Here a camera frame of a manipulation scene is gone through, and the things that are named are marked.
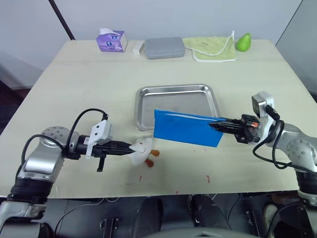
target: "green pear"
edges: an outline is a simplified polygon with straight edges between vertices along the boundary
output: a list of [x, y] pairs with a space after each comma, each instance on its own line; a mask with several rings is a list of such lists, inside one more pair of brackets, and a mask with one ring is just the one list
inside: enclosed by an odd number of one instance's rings
[[251, 34], [247, 33], [236, 43], [236, 49], [241, 52], [247, 51], [251, 46]]

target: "purple tissue box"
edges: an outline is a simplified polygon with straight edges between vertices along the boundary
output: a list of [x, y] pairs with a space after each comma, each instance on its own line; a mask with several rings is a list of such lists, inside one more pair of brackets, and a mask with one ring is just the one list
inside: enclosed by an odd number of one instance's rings
[[100, 29], [100, 35], [96, 38], [101, 51], [124, 52], [128, 41], [124, 31], [111, 31], [110, 29]]

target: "gray wall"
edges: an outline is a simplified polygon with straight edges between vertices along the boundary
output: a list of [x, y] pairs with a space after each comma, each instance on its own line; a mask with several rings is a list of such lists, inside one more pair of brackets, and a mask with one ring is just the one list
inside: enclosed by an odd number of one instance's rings
[[317, 95], [317, 0], [303, 0], [276, 47]]
[[[78, 40], [92, 40], [100, 27], [125, 30], [128, 39], [164, 36], [225, 36], [277, 42], [300, 0], [56, 0]], [[32, 86], [66, 33], [47, 0], [0, 1], [0, 65], [11, 87]]]

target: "stainless steel tray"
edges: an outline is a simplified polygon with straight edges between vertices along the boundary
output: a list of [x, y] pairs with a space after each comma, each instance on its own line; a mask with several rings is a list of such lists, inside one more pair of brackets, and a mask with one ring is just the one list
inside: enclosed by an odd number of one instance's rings
[[154, 109], [220, 117], [212, 89], [205, 84], [144, 87], [135, 99], [134, 120], [141, 131], [154, 130]]

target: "light green cloth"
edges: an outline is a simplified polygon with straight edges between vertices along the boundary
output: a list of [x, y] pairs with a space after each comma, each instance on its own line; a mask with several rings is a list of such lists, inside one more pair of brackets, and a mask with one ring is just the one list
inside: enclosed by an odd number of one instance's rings
[[234, 31], [229, 37], [193, 37], [183, 39], [185, 48], [193, 51], [193, 58], [203, 62], [236, 60]]

